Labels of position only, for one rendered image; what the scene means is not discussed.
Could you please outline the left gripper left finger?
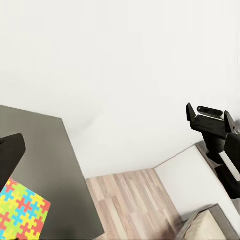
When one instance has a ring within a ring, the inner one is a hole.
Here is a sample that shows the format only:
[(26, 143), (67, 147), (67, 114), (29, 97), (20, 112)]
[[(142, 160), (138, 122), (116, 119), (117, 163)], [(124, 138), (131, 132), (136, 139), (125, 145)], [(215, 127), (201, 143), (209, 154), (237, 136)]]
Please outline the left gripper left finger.
[(22, 133), (0, 138), (0, 193), (26, 153)]

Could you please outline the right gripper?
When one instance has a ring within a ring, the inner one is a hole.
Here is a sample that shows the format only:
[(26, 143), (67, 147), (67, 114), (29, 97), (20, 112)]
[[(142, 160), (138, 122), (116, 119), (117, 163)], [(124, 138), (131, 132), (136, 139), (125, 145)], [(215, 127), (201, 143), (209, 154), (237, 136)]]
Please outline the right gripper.
[(237, 127), (236, 121), (227, 110), (224, 112), (224, 121), (218, 120), (201, 114), (196, 115), (190, 102), (186, 106), (186, 116), (191, 129), (201, 132), (205, 144), (210, 147), (223, 145), (228, 134), (233, 133)]

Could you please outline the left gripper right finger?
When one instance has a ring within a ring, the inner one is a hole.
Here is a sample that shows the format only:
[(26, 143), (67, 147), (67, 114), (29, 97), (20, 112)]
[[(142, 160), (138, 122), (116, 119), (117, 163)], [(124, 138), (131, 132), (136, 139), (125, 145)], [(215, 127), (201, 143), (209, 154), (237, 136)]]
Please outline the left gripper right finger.
[(225, 140), (224, 151), (240, 173), (240, 135), (229, 133)]

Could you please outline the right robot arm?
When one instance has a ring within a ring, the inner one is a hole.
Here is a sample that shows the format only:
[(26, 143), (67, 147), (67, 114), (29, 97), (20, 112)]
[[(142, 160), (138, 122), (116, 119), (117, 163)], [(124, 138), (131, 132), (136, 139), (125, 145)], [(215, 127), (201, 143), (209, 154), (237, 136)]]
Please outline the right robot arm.
[(215, 171), (240, 214), (240, 173), (224, 151), (228, 134), (233, 133), (237, 127), (236, 121), (227, 110), (199, 106), (197, 111), (198, 115), (189, 102), (186, 106), (187, 120), (192, 130), (202, 133), (207, 157), (220, 165)]

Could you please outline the jigsaw puzzle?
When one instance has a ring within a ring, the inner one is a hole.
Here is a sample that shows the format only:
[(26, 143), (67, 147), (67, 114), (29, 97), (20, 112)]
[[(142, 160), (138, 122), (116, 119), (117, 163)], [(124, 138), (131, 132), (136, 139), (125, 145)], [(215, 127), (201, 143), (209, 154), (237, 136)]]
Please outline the jigsaw puzzle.
[(10, 178), (0, 193), (0, 240), (39, 240), (50, 206)]

